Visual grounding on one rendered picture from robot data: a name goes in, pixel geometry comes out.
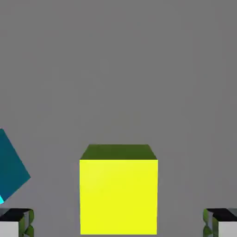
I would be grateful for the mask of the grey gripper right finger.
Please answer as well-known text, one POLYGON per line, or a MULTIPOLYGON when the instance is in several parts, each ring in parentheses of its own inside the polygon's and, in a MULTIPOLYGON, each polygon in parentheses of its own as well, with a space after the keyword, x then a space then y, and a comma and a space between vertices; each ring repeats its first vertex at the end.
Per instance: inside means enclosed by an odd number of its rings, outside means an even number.
POLYGON ((205 208, 203 237, 237 237, 237 208, 205 208))

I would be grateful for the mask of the large cyan box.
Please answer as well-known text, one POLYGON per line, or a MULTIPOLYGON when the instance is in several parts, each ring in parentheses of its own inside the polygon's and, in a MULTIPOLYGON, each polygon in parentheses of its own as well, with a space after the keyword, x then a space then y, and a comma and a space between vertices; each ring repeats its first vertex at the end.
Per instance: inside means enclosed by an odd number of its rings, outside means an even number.
POLYGON ((30 177, 4 129, 0 128, 0 205, 30 177))

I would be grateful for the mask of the small yellow cube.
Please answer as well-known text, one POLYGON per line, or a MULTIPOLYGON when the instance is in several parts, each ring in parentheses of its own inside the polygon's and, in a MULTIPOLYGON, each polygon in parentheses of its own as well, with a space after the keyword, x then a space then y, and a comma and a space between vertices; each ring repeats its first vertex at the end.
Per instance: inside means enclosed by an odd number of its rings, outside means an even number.
POLYGON ((82 235, 157 233, 158 159, 149 145, 88 145, 79 189, 82 235))

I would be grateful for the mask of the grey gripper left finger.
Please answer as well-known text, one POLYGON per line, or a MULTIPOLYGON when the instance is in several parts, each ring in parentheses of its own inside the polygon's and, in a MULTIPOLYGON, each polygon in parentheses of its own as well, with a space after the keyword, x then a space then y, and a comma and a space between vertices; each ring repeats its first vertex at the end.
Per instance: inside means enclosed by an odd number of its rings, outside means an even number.
POLYGON ((34 211, 29 208, 0 208, 0 237, 34 237, 34 211))

